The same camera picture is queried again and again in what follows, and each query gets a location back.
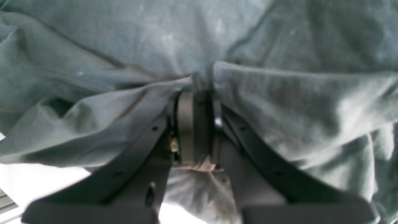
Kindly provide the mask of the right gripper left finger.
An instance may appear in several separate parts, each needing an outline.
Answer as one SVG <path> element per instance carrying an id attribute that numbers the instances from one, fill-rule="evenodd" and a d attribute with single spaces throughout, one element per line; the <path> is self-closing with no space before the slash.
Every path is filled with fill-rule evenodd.
<path id="1" fill-rule="evenodd" d="M 124 152 L 84 180 L 32 202 L 24 224 L 157 224 L 172 166 L 193 167 L 194 96 L 183 91 Z"/>

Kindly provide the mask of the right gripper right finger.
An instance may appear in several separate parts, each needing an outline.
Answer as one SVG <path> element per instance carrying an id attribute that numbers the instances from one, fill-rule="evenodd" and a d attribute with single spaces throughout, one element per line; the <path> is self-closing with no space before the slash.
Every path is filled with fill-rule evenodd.
<path id="1" fill-rule="evenodd" d="M 194 100 L 206 126 L 210 162 L 230 180 L 243 224 L 375 224 L 374 206 L 317 180 L 268 146 L 218 100 Z"/>

